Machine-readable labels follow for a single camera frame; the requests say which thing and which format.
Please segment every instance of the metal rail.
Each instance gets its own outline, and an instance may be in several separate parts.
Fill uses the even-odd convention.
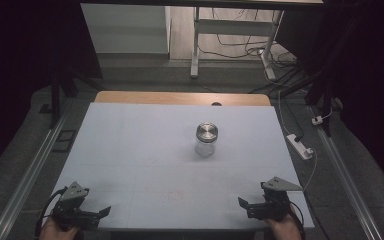
[[[27,197],[29,196],[33,184],[36,182],[40,170],[42,169],[43,164],[45,163],[46,158],[52,149],[55,139],[58,137],[58,134],[64,125],[64,122],[67,118],[67,113],[71,109],[72,105],[73,100],[68,98],[63,106],[61,118],[56,123],[55,127],[49,130],[33,161],[30,163],[29,167],[24,173],[23,178],[21,179],[10,200],[8,201],[4,211],[2,212],[0,216],[0,240],[6,239],[8,237],[8,234],[10,233],[11,228],[18,217],[18,214],[20,213],[25,201],[27,200]]]
[[[341,181],[346,194],[348,195],[348,199],[350,200],[351,205],[354,207],[357,217],[360,220],[361,226],[363,227],[363,230],[366,233],[367,239],[383,239],[378,229],[378,226],[375,220],[373,219],[369,208],[367,207],[366,202],[364,201],[363,197],[355,186],[354,180],[348,172],[348,169],[345,166],[344,161],[341,155],[339,154],[332,138],[329,138],[325,131],[323,131],[323,129],[321,128],[318,128],[317,131],[326,149],[326,152],[333,164],[333,167],[336,170],[338,178]]]

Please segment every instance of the human hand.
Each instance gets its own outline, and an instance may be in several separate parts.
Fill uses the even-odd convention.
[[[52,217],[48,217],[42,226],[39,240],[73,240],[78,231],[78,227],[73,227],[64,232]]]
[[[301,234],[291,215],[286,215],[281,222],[277,222],[273,219],[264,219],[264,221],[272,229],[276,240],[301,240]]]

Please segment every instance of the jar lid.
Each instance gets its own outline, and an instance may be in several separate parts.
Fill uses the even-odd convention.
[[[217,140],[218,129],[212,123],[201,123],[196,129],[196,137],[205,143],[212,143]]]

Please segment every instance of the white tabletop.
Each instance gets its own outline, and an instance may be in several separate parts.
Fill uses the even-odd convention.
[[[216,152],[194,151],[202,122],[219,129]],[[238,197],[263,202],[260,182],[298,184],[273,107],[92,103],[55,190],[90,188],[81,206],[112,206],[105,229],[261,229]],[[289,192],[314,227],[301,192]]]

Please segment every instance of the power strip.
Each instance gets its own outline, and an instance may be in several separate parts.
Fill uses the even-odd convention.
[[[295,134],[290,134],[286,136],[286,139],[289,140],[289,143],[295,148],[299,156],[303,160],[308,160],[313,157],[313,150],[311,148],[305,148],[304,144],[301,143],[301,141],[295,142]]]

